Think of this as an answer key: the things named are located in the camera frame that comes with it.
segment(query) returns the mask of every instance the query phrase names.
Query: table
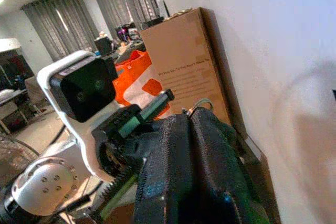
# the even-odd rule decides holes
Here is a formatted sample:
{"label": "table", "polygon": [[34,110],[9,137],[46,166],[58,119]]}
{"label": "table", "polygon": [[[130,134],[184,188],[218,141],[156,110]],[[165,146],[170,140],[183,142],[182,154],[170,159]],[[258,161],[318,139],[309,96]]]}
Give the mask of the table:
{"label": "table", "polygon": [[[24,89],[24,90],[15,90],[15,91],[10,95],[9,98],[0,101],[0,108],[1,108],[2,106],[6,105],[7,103],[11,102],[11,100],[15,99],[15,98],[18,97],[19,95],[22,95],[22,94],[24,94],[24,93],[26,93],[26,92],[27,92],[27,89]],[[22,118],[26,121],[26,123],[28,123],[28,121],[27,121],[25,115],[22,113],[22,111],[19,110],[19,112],[20,112]],[[4,124],[4,122],[2,121],[2,119],[3,119],[3,118],[0,118],[0,126],[5,130],[5,132],[6,132],[7,134],[10,134],[10,133],[11,133],[10,130],[9,130],[9,129],[7,128],[7,126]]]}

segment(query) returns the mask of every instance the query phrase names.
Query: fan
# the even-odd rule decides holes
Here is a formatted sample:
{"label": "fan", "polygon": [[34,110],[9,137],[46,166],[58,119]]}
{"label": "fan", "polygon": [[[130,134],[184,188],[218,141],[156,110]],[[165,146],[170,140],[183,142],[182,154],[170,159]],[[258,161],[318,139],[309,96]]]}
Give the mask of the fan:
{"label": "fan", "polygon": [[38,155],[29,145],[0,135],[0,188],[22,173]]}

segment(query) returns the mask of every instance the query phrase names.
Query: black cable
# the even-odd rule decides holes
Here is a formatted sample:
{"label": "black cable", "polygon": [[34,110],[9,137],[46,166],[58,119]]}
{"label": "black cable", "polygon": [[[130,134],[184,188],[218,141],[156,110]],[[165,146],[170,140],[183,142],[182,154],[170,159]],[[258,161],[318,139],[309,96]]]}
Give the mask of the black cable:
{"label": "black cable", "polygon": [[53,216],[59,215],[62,212],[71,212],[71,211],[81,207],[82,205],[90,202],[91,201],[90,196],[92,194],[94,194],[102,184],[103,184],[103,181],[100,181],[98,183],[98,185],[96,185],[96,187],[91,192],[89,192],[88,194],[85,194],[84,196],[80,197],[79,199],[76,199],[74,202],[70,203],[66,207],[63,207],[62,209],[58,210],[57,212],[55,212],[53,214]]}
{"label": "black cable", "polygon": [[59,137],[62,135],[62,133],[63,133],[63,131],[65,130],[65,125],[63,124],[63,126],[61,127],[61,129],[58,131],[58,133],[56,134],[56,136],[54,137],[54,139],[51,141],[51,143],[49,144],[49,146],[50,145],[52,145],[52,144],[54,144],[58,139],[59,139]]}

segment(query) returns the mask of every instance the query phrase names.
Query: white wall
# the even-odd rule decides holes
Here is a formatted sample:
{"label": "white wall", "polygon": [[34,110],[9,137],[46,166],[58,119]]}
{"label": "white wall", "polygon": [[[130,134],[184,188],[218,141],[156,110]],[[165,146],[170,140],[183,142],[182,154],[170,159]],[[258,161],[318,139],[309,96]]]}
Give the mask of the white wall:
{"label": "white wall", "polygon": [[99,8],[97,0],[83,0],[83,1],[88,9],[89,14],[93,19],[93,22],[98,32],[104,31],[110,38],[112,38],[109,28]]}
{"label": "white wall", "polygon": [[165,0],[214,10],[283,223],[336,219],[335,0]]}
{"label": "white wall", "polygon": [[4,21],[4,19],[0,17],[0,39],[8,38],[12,38],[12,34],[6,25],[6,21]]}
{"label": "white wall", "polygon": [[23,57],[34,74],[53,62],[33,25],[22,10],[6,14],[2,19],[6,22],[10,33],[20,42]]}

